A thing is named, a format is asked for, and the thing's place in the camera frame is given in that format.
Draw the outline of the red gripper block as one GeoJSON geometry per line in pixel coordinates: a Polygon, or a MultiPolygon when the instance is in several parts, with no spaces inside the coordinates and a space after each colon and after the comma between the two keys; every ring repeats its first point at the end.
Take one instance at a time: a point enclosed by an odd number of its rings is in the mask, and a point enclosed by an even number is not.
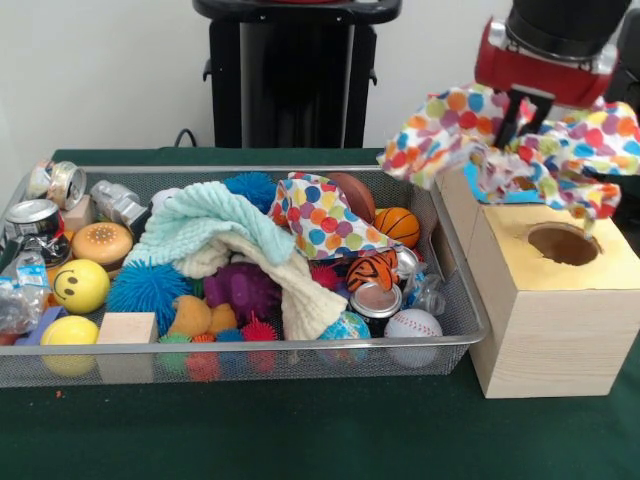
{"type": "Polygon", "coordinates": [[[607,90],[618,60],[613,44],[587,60],[560,60],[541,56],[508,35],[501,20],[484,27],[474,75],[479,84],[508,91],[509,103],[493,146],[503,149],[516,135],[524,93],[535,106],[524,134],[537,134],[553,103],[573,108],[591,106],[607,90]]]}

